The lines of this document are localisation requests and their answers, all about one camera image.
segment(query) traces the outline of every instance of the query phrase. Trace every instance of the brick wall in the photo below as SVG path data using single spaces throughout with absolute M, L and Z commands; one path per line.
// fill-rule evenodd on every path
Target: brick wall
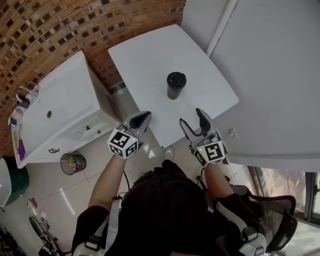
M 32 88 L 31 81 L 82 49 L 110 89 L 121 77 L 108 49 L 180 25 L 184 6 L 185 0 L 0 0 L 0 157 L 14 154 L 7 120 L 19 85 Z

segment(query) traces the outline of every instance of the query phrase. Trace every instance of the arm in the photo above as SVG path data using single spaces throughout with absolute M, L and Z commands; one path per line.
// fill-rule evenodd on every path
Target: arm
M 212 202 L 217 198 L 226 198 L 234 193 L 219 165 L 214 164 L 205 167 L 204 174 L 208 186 L 208 193 Z
M 88 208 L 102 206 L 110 212 L 114 201 L 112 198 L 118 193 L 125 164 L 125 159 L 116 155 L 112 156 L 93 188 Z

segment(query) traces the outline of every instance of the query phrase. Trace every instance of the backpack strap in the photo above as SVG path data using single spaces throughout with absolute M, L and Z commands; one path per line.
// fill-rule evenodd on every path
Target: backpack strap
M 84 243 L 84 246 L 86 248 L 93 251 L 98 251 L 100 249 L 102 234 L 105 230 L 106 225 L 109 223 L 107 235 L 106 235 L 106 241 L 105 241 L 104 254 L 110 249 L 110 247 L 113 245 L 118 234 L 121 202 L 122 202 L 122 199 L 117 199 L 113 201 L 111 205 L 110 214 L 105 218 L 105 220 L 97 229 L 97 231 L 94 233 L 94 235 L 91 235 Z
M 216 210 L 220 212 L 228 221 L 233 222 L 239 228 L 242 239 L 246 242 L 239 252 L 245 256 L 264 255 L 267 247 L 267 241 L 263 234 L 258 233 L 256 229 L 247 224 L 232 211 L 224 207 L 220 202 L 216 204 Z

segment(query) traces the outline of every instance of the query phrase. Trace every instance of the wire mesh trash can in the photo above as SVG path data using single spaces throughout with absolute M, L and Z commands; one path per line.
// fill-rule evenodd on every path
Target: wire mesh trash can
M 64 154 L 61 157 L 60 165 L 65 174 L 72 175 L 84 170 L 87 166 L 87 161 L 80 154 Z

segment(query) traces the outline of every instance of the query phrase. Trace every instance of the faucet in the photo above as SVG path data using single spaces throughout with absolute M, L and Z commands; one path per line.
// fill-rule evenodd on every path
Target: faucet
M 26 92 L 28 92 L 30 95 L 34 96 L 34 97 L 37 97 L 38 94 L 39 94 L 39 91 L 37 90 L 37 85 L 34 83 L 34 82 L 31 82 L 33 83 L 35 86 L 32 90 L 28 89 L 27 87 L 23 86 L 23 85 L 20 85 L 17 89 L 16 89 L 16 92 L 13 96 L 13 98 L 17 101 L 17 102 L 20 102 L 22 103 L 22 99 L 19 97 L 19 91 L 20 90 L 24 90 Z

